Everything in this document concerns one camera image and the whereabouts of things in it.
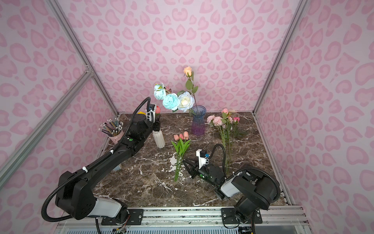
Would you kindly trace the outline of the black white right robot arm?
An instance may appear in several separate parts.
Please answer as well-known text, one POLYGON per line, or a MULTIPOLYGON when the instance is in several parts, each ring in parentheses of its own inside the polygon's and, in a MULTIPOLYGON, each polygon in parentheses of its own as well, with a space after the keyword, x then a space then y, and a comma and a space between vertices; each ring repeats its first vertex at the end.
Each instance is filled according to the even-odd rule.
POLYGON ((242 194, 241 199, 229 211, 223 211, 222 222, 227 224, 255 225, 255 219, 260 216, 260 209, 268 210, 280 195, 280 184, 276 178, 266 171, 250 165, 237 170, 232 175, 225 174, 226 165, 220 168, 210 163, 217 148, 223 151, 223 161, 227 159, 225 147, 216 144, 211 154, 199 149, 196 151, 196 160, 185 159, 183 165, 191 178, 199 177, 209 183, 215 190, 219 199, 228 199, 242 194))

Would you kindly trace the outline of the light pink double peony stem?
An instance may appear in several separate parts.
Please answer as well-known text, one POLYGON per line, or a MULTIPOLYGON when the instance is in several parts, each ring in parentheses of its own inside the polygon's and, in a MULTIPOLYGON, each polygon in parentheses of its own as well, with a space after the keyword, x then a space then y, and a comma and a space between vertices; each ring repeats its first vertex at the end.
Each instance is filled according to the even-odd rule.
POLYGON ((224 138, 226 146, 229 147, 231 145, 231 141, 233 140, 233 130, 232 130, 232 123, 233 119, 231 116, 227 116, 225 119, 226 123, 224 124, 224 138))

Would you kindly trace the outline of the purple glass vase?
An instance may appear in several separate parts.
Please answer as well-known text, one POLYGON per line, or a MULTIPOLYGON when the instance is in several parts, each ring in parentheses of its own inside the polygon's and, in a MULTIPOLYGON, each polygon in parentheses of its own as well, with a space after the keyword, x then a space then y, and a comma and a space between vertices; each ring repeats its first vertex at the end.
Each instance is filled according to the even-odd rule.
POLYGON ((206 108, 201 105, 192 107, 191 113, 193 116, 191 132, 196 136, 202 136, 205 134, 205 115, 206 108))

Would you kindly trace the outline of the magenta rose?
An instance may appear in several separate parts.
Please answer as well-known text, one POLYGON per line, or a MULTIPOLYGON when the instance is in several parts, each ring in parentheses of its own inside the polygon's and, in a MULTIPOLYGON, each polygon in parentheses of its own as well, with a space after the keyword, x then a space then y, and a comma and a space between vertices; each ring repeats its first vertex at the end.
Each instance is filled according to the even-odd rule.
POLYGON ((233 130, 233 137, 234 138, 242 138, 245 132, 243 129, 239 126, 240 118, 234 117, 233 123, 232 123, 232 130, 233 130))

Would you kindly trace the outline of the pink tulip stem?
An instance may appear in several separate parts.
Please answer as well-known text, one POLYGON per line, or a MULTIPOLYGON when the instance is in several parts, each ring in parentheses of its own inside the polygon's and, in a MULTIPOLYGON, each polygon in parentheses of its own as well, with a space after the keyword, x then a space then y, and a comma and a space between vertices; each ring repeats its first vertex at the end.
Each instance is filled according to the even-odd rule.
POLYGON ((185 138, 184 138, 184 135, 183 134, 180 134, 179 135, 179 140, 178 140, 178 163, 182 163, 182 160, 183 160, 183 156, 184 156, 184 153, 185 153, 185 142, 184 142, 185 138))
POLYGON ((190 136, 189 136, 189 133, 187 131, 185 131, 183 133, 183 137, 184 137, 184 140, 183 140, 183 155, 185 154, 185 152, 188 150, 188 148, 190 147, 190 136))
POLYGON ((176 151, 176 165, 175 165, 175 175, 174 175, 174 181, 177 182, 178 178, 179 178, 179 173, 180 173, 180 168, 181 168, 181 164, 178 163, 178 140, 179 140, 179 135, 174 135, 174 141, 172 141, 172 145, 176 151))
POLYGON ((189 148, 190 144, 189 144, 189 141, 185 142, 181 139, 177 143, 172 142, 172 144, 173 144, 173 146, 176 150, 176 154, 177 154, 176 155, 177 163, 176 163, 175 175, 174 175, 174 181, 176 182, 179 178, 179 173, 180 173, 180 170, 181 170, 184 154, 187 151, 187 149, 189 148))

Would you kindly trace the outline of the salmon pink rose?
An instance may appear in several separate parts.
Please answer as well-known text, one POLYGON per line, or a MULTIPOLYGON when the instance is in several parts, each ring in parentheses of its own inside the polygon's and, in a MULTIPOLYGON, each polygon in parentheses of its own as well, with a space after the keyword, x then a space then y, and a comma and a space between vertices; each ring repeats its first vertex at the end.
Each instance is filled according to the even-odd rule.
POLYGON ((231 113, 227 108, 222 110, 222 142, 225 147, 226 157, 224 159, 224 172, 228 176, 230 174, 230 167, 232 164, 231 160, 231 142, 230 142, 230 131, 232 127, 231 113))

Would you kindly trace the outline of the small pink twin rose stem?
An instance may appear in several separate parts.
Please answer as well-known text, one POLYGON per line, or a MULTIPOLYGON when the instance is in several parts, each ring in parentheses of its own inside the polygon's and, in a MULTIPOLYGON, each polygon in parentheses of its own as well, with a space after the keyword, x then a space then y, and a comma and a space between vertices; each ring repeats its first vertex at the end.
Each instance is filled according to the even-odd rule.
POLYGON ((225 119, 226 118, 221 117, 221 116, 210 115, 207 117, 206 121, 210 127, 215 127, 219 131, 222 144, 225 150, 227 151, 228 147, 226 146, 225 138, 224 138, 224 127, 225 127, 224 124, 226 123, 225 119))

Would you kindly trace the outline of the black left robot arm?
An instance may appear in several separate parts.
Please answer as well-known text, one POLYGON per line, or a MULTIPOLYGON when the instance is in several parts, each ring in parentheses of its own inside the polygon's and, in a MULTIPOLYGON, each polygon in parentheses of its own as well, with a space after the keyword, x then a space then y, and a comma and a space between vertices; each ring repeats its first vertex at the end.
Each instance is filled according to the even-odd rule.
POLYGON ((41 217, 47 222, 102 217, 117 224, 125 223, 129 216, 127 205, 115 199, 97 198, 93 189, 114 168, 142 149, 153 132, 155 110, 151 98, 145 98, 133 112, 122 138, 108 153, 74 173, 62 174, 58 187, 42 205, 41 217))

